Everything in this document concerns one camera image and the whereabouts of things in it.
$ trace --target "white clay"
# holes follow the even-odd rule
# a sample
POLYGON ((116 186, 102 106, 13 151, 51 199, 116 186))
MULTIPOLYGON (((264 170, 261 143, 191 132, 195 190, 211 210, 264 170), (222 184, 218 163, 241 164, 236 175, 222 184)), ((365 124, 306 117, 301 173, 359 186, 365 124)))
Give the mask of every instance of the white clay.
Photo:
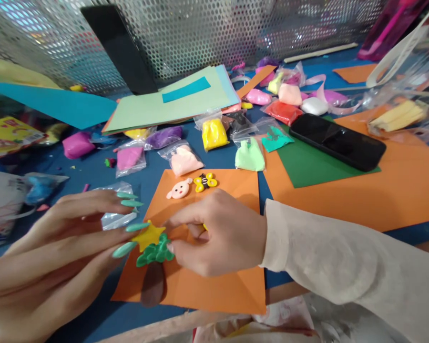
POLYGON ((329 110, 329 105, 322 102, 318 98, 308 98, 302 102, 300 109, 304 113, 310 113, 314 115, 321 115, 329 110))

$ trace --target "long acrylic nail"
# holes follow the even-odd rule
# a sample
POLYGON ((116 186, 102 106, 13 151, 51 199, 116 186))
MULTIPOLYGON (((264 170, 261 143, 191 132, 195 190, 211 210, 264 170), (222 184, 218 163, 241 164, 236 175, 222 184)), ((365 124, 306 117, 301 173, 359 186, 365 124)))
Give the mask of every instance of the long acrylic nail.
POLYGON ((138 230, 144 229, 144 228, 146 228, 148 226, 149 226, 149 223, 132 224, 132 225, 127 226, 125 228, 125 230, 127 232, 134 232, 134 231, 138 231, 138 230))
POLYGON ((135 200, 122 200, 121 205, 135 207, 135 206, 143 206, 143 203, 136 202, 135 200))
POLYGON ((125 255, 130 253, 137 246, 137 244, 138 242, 127 242, 126 244, 121 245, 113 252, 113 258, 117 259, 124 257, 125 255))
POLYGON ((129 194, 129 193, 123 193, 123 192, 117 192, 117 193, 116 193, 116 196, 117 196, 118 198, 121 198, 121 199, 128 199, 128 200, 138 198, 138 195, 133 195, 133 194, 129 194))

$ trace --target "yellow clay star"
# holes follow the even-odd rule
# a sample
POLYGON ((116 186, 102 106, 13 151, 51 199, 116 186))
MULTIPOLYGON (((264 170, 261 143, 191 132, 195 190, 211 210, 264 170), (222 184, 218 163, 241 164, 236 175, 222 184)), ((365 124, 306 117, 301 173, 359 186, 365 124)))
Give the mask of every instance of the yellow clay star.
POLYGON ((140 252, 143 252, 146 247, 152 243, 159 244, 159 236, 164 232, 165 227, 155 227, 150 220, 148 220, 149 226, 146 231, 140 233, 138 236, 131 239, 132 242, 138 242, 140 245, 140 252))

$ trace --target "hand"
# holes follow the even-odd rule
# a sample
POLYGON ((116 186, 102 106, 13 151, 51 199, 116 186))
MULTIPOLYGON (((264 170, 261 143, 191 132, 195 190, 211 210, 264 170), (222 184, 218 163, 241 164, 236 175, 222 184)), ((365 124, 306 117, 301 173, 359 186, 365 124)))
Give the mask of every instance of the hand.
POLYGON ((93 302, 134 246, 123 243, 137 232, 102 231, 106 212, 132 211, 121 201, 114 191, 63 197, 0 258, 0 343, 44 342, 93 302))
POLYGON ((267 220, 221 189, 183 208, 165 226, 171 230, 182 224, 204 244, 173 241, 169 249, 180 265, 197 274, 219 276, 262 263, 267 220))

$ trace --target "mint green clay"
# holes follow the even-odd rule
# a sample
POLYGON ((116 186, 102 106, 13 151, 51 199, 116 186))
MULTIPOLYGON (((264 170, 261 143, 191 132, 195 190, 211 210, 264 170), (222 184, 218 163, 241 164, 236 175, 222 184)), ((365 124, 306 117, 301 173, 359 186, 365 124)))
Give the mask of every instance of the mint green clay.
POLYGON ((235 167, 253 172, 261 172, 265 169, 266 162, 255 138, 240 142, 240 148, 235 154, 235 167))
POLYGON ((175 258, 168 248, 167 244, 171 243, 166 233, 159 236, 159 244, 148 245, 143 254, 137 259, 137 267, 144 267, 151 262, 163 263, 165 260, 171 261, 175 258))
POLYGON ((267 137, 262 139, 262 144, 267 152, 275 151, 293 142, 294 140, 292 138, 284 135, 281 130, 275 126, 271 126, 269 132, 267 132, 267 137))

